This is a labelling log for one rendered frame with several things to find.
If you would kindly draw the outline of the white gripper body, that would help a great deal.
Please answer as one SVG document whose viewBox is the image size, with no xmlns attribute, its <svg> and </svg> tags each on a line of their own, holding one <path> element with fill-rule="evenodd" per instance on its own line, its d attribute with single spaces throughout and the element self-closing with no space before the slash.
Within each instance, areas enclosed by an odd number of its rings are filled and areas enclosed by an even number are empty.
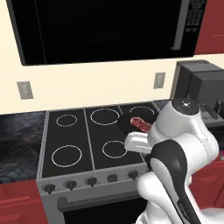
<svg viewBox="0 0 224 224">
<path fill-rule="evenodd" d="M 150 154 L 154 145 L 154 138 L 151 134 L 143 132 L 131 132 L 124 141 L 126 151 L 134 151 L 144 154 Z"/>
</svg>

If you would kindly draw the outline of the red raw steak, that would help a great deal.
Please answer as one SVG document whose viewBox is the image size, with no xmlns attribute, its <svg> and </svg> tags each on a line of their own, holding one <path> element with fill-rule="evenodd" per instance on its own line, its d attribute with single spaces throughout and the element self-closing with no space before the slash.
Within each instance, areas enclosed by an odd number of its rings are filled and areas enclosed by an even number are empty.
<svg viewBox="0 0 224 224">
<path fill-rule="evenodd" d="M 130 123 L 134 126 L 136 126 L 138 129 L 140 129 L 143 132 L 148 132 L 151 129 L 151 124 L 145 122 L 140 117 L 132 117 L 130 119 Z"/>
</svg>

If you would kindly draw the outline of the black hob with steel stove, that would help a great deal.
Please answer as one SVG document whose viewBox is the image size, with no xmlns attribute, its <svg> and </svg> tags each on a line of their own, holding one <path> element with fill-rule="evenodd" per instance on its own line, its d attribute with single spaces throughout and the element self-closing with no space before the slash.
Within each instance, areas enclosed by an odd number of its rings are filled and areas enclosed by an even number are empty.
<svg viewBox="0 0 224 224">
<path fill-rule="evenodd" d="M 137 191 L 137 179 L 147 172 L 147 164 L 144 155 L 124 149 L 126 135 L 118 119 L 129 112 L 158 116 L 152 102 L 45 113 L 37 186 L 49 224 L 66 224 L 58 209 L 60 197 L 74 202 Z M 131 171 L 138 171 L 135 180 L 128 176 Z M 116 182 L 108 182 L 110 174 L 117 175 Z M 97 178 L 94 187 L 85 183 L 90 177 Z M 77 182 L 72 191 L 64 186 L 69 180 Z M 42 189 L 45 184 L 54 184 L 55 190 L 48 194 Z"/>
</svg>

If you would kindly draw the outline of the black oven door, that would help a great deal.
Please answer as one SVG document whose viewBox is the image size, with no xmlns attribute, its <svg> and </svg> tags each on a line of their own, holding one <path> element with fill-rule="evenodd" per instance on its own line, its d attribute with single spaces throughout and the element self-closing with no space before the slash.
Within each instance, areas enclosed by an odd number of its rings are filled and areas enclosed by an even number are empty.
<svg viewBox="0 0 224 224">
<path fill-rule="evenodd" d="M 146 208 L 145 199 L 130 199 L 63 213 L 66 224 L 134 224 Z"/>
</svg>

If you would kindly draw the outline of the red base cupboard door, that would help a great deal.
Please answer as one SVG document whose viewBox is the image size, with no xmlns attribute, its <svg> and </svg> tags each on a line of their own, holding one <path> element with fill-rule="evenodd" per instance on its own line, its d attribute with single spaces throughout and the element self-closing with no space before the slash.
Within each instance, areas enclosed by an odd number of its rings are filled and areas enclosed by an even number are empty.
<svg viewBox="0 0 224 224">
<path fill-rule="evenodd" d="M 201 209 L 224 208 L 224 150 L 211 164 L 192 175 L 190 190 Z"/>
</svg>

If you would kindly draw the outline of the black microwave oven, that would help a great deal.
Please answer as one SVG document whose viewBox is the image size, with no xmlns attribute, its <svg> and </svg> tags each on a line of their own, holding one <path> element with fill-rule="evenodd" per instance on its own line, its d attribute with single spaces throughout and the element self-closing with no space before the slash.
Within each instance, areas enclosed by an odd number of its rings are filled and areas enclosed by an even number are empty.
<svg viewBox="0 0 224 224">
<path fill-rule="evenodd" d="M 24 66 L 192 57 L 207 0 L 5 0 Z"/>
</svg>

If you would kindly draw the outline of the red drawer front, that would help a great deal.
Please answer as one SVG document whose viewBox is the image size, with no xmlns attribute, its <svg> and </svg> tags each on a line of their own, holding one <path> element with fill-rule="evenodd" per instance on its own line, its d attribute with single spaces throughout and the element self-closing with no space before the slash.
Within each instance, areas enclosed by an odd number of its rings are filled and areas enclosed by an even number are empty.
<svg viewBox="0 0 224 224">
<path fill-rule="evenodd" d="M 35 180 L 0 185 L 0 212 L 40 212 L 42 201 Z"/>
</svg>

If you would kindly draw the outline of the grey wall socket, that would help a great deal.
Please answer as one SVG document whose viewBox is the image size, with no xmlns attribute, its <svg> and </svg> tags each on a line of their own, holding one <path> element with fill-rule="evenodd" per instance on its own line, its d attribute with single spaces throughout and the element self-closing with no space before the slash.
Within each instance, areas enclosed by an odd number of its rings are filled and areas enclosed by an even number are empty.
<svg viewBox="0 0 224 224">
<path fill-rule="evenodd" d="M 156 73 L 154 79 L 154 88 L 163 88 L 165 83 L 165 73 Z"/>
<path fill-rule="evenodd" d="M 29 81 L 18 81 L 17 88 L 22 100 L 29 100 L 33 98 L 32 87 Z"/>
</svg>

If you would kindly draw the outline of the red wall cupboard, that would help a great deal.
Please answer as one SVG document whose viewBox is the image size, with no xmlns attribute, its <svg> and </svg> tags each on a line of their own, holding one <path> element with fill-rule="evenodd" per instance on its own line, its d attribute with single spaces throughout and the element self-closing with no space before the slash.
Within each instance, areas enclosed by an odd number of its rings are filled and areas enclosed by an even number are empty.
<svg viewBox="0 0 224 224">
<path fill-rule="evenodd" d="M 207 0 L 195 54 L 224 53 L 224 0 Z"/>
</svg>

